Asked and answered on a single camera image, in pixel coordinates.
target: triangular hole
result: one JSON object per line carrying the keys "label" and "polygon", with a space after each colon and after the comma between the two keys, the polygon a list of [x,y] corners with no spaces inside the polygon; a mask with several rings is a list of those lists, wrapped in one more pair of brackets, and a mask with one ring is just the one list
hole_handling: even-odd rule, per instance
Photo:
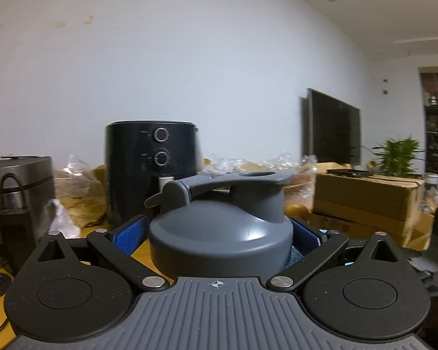
{"label": "triangular hole", "polygon": [[50,241],[39,257],[39,262],[47,262],[49,260],[63,259],[65,255],[55,239]]}
{"label": "triangular hole", "polygon": [[375,260],[384,260],[385,262],[397,262],[396,255],[394,255],[388,244],[384,241],[378,241],[375,249],[371,253],[370,258]]}

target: control dial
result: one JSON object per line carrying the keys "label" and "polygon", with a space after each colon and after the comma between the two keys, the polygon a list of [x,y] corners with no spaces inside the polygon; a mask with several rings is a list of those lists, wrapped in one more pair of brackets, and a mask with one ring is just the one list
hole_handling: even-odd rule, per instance
{"label": "control dial", "polygon": [[170,160],[171,156],[165,150],[160,150],[154,155],[154,163],[159,167],[167,166]]}
{"label": "control dial", "polygon": [[165,142],[167,141],[169,136],[168,130],[166,128],[157,128],[154,130],[153,137],[157,142]]}

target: crosshair symbol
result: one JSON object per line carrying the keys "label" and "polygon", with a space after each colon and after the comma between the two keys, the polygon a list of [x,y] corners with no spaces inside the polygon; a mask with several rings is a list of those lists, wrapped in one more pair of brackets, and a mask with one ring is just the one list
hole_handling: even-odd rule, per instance
{"label": "crosshair symbol", "polygon": [[220,280],[216,280],[212,283],[210,283],[213,287],[219,288],[225,285],[225,283],[221,282]]}

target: gray ribbed plate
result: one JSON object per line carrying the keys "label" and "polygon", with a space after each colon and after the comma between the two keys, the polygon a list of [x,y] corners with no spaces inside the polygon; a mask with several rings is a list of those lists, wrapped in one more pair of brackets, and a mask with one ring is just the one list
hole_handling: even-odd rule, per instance
{"label": "gray ribbed plate", "polygon": [[71,344],[49,344],[19,336],[7,349],[421,350],[428,347],[413,335],[386,344],[362,344],[339,338],[308,318],[291,294],[271,292],[256,278],[179,278],[168,290],[143,294],[122,323],[97,337]]}

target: flat screen tv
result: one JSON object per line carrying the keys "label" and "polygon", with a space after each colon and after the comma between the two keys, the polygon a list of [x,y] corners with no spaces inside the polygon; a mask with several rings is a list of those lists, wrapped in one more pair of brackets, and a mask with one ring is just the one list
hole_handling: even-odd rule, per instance
{"label": "flat screen tv", "polygon": [[302,100],[303,153],[318,162],[360,164],[360,110],[308,88]]}

